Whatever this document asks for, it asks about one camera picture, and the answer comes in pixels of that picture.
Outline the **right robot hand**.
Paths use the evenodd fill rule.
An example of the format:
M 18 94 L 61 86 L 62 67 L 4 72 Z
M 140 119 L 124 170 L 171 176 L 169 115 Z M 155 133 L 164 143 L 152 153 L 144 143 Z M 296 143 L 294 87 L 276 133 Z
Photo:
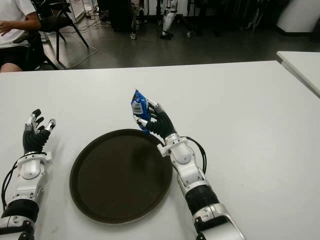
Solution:
M 151 132 L 159 135 L 163 140 L 176 134 L 177 131 L 163 107 L 151 99 L 146 100 L 148 106 L 144 109 L 144 115 L 133 113 L 134 120 L 139 127 L 147 134 Z

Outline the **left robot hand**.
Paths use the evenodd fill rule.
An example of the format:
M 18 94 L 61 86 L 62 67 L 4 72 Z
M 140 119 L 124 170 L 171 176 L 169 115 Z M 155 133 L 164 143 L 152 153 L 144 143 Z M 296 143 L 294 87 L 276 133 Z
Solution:
M 22 146 L 25 155 L 32 152 L 41 153 L 52 130 L 56 127 L 56 120 L 53 118 L 49 120 L 46 126 L 39 126 L 44 120 L 41 113 L 40 109 L 34 110 L 24 125 Z

